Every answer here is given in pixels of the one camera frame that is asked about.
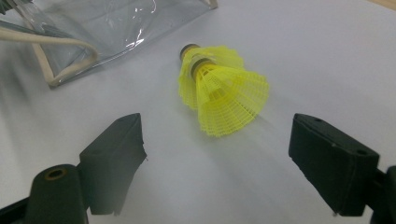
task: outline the transparent packaging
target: transparent packaging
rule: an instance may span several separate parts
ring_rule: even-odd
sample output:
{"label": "transparent packaging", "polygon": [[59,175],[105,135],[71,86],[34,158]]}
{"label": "transparent packaging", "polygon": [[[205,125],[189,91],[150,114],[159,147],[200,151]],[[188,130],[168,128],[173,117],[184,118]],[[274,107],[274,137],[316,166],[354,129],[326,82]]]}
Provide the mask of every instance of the transparent packaging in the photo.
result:
{"label": "transparent packaging", "polygon": [[141,48],[217,7],[213,0],[7,1],[23,17],[25,28],[34,31],[23,36],[35,35],[37,41],[30,42],[51,86]]}

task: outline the white table surface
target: white table surface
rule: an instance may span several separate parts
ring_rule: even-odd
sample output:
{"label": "white table surface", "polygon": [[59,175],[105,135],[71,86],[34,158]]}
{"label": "white table surface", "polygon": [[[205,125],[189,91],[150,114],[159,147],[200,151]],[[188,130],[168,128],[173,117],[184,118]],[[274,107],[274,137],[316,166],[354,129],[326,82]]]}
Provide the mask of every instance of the white table surface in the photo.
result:
{"label": "white table surface", "polygon": [[[333,217],[288,156],[294,113],[324,119],[396,164],[396,12],[365,0],[219,0],[219,8],[103,69],[50,90],[29,45],[0,43],[0,207],[141,113],[144,161],[120,216],[90,223],[368,223]],[[199,130],[177,94],[187,43],[237,49],[270,97],[245,129]]]}

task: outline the shuttlecock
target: shuttlecock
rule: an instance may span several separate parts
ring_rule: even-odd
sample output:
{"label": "shuttlecock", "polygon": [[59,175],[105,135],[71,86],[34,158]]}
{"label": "shuttlecock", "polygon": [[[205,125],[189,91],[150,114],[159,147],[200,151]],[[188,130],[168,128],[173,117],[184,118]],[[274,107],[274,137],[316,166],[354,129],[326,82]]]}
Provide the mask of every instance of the shuttlecock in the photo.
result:
{"label": "shuttlecock", "polygon": [[[217,48],[222,50],[204,48],[204,54],[197,46],[182,50],[179,94],[184,104],[198,110],[204,132],[222,136],[256,118],[268,98],[269,85],[264,76],[244,69],[236,51]],[[225,50],[230,53],[217,54]]]}

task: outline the clear plastic bag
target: clear plastic bag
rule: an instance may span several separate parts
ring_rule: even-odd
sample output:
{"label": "clear plastic bag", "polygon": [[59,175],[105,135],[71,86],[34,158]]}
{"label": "clear plastic bag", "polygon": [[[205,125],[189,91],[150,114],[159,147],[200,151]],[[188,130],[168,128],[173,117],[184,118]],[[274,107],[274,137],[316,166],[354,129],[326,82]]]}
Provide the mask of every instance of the clear plastic bag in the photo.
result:
{"label": "clear plastic bag", "polygon": [[33,43],[51,86],[141,48],[217,7],[216,0],[6,1],[34,33],[11,30],[0,23],[0,38],[11,31],[19,36],[17,40],[12,36],[3,39]]}

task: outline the shuttlecock cork base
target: shuttlecock cork base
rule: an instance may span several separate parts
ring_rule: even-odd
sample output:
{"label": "shuttlecock cork base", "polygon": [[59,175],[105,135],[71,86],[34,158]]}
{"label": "shuttlecock cork base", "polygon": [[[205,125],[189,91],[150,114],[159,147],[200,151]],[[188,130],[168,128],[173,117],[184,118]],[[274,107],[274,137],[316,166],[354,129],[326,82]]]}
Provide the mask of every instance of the shuttlecock cork base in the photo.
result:
{"label": "shuttlecock cork base", "polygon": [[269,85],[264,76],[244,69],[235,50],[188,45],[180,59],[179,94],[184,104],[198,110],[208,135],[236,132],[262,110]]}

